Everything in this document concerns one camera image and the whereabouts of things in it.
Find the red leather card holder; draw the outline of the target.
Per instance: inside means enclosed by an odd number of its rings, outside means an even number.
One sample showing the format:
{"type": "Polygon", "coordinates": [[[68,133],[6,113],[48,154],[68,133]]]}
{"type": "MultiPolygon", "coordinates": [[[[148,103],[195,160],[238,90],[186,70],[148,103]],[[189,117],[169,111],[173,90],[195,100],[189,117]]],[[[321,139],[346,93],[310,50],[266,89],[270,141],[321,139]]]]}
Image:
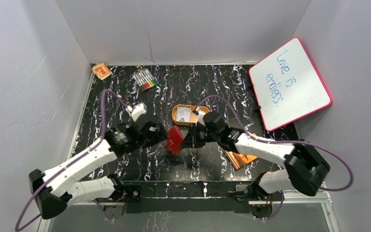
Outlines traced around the red leather card holder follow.
{"type": "Polygon", "coordinates": [[[164,147],[165,151],[170,151],[172,154],[178,154],[182,149],[180,148],[181,142],[184,140],[179,128],[174,126],[168,130],[168,138],[164,147]]]}

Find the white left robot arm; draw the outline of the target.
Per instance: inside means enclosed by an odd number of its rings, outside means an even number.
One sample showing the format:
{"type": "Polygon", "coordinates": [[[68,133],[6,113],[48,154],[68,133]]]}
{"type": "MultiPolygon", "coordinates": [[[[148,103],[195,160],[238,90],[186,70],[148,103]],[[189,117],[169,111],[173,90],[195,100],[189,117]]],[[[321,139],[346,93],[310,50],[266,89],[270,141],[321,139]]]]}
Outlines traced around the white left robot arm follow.
{"type": "Polygon", "coordinates": [[[81,153],[46,171],[29,173],[34,200],[43,219],[51,219],[76,203],[105,198],[137,201],[138,185],[125,186],[116,174],[82,181],[93,170],[140,148],[157,145],[169,134],[157,116],[140,116],[136,121],[117,124],[81,153]]]}

